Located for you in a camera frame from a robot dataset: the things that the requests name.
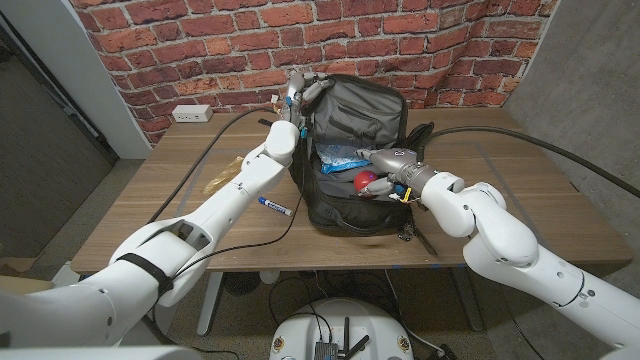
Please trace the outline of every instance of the white power strip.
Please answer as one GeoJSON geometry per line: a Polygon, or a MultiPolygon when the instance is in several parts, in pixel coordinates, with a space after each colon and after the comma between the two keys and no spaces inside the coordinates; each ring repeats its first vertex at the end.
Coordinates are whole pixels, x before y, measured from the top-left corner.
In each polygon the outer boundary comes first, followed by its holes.
{"type": "Polygon", "coordinates": [[[213,109],[209,105],[178,105],[172,114],[176,122],[207,122],[213,109]]]}

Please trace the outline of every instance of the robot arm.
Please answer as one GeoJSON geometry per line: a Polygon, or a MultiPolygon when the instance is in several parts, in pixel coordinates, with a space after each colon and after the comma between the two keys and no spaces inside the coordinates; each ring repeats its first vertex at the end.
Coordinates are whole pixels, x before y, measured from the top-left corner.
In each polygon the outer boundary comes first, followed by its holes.
{"type": "Polygon", "coordinates": [[[390,181],[410,186],[443,230],[466,237],[469,267],[481,276],[529,293],[615,348],[640,341],[640,300],[540,246],[509,214],[504,198],[486,183],[464,188],[455,175],[416,161],[407,149],[358,150],[390,181]]]}
{"type": "Polygon", "coordinates": [[[211,254],[250,203],[284,176],[302,125],[303,90],[323,77],[291,76],[282,119],[245,158],[242,171],[193,213],[137,230],[104,270],[78,284],[25,296],[0,292],[3,339],[8,338],[12,348],[112,345],[156,301],[163,306],[177,303],[208,261],[189,264],[211,254]]]}

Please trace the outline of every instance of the marker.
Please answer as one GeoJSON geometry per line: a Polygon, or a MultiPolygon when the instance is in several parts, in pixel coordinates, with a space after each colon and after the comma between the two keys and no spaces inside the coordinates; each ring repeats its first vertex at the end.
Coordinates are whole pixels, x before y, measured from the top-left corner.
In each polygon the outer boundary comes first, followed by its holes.
{"type": "Polygon", "coordinates": [[[281,213],[287,215],[287,216],[291,216],[291,214],[293,214],[292,210],[287,209],[286,207],[276,204],[273,201],[267,200],[265,198],[263,198],[262,196],[258,198],[258,201],[260,202],[260,204],[262,205],[267,205],[268,207],[272,208],[273,210],[276,211],[280,211],[281,213]]]}

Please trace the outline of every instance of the table leg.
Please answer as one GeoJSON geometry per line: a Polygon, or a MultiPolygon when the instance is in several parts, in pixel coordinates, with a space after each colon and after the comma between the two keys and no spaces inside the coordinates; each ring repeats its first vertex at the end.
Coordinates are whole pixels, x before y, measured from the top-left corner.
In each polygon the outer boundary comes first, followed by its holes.
{"type": "Polygon", "coordinates": [[[458,289],[458,296],[460,296],[460,300],[462,301],[462,307],[467,315],[469,326],[474,331],[484,330],[484,324],[482,322],[482,317],[480,316],[480,308],[478,307],[476,295],[473,292],[473,287],[471,286],[471,280],[469,279],[467,268],[451,268],[451,274],[453,275],[453,281],[458,289]]]}
{"type": "Polygon", "coordinates": [[[218,303],[218,295],[222,287],[222,275],[221,272],[212,272],[209,275],[209,283],[207,284],[207,291],[204,295],[204,301],[202,302],[202,310],[200,311],[200,319],[198,320],[197,333],[200,336],[205,336],[211,330],[211,322],[213,315],[215,314],[216,304],[218,303]]]}

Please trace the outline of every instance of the gray wall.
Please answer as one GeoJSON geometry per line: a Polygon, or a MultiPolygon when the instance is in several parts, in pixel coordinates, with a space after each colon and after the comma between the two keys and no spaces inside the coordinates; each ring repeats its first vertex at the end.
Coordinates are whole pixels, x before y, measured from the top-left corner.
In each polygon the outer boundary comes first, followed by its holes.
{"type": "MultiPolygon", "coordinates": [[[[530,135],[640,187],[640,3],[562,0],[529,73],[504,108],[530,135]]],[[[640,200],[569,160],[550,157],[638,257],[640,200]]],[[[640,260],[606,279],[640,297],[640,260]]],[[[564,319],[548,313],[520,320],[529,320],[524,327],[539,335],[547,359],[562,350],[569,350],[558,357],[564,359],[609,351],[572,324],[549,334],[564,319]]]]}
{"type": "Polygon", "coordinates": [[[124,159],[146,158],[151,146],[69,8],[68,0],[0,1],[0,11],[116,153],[124,159]]]}

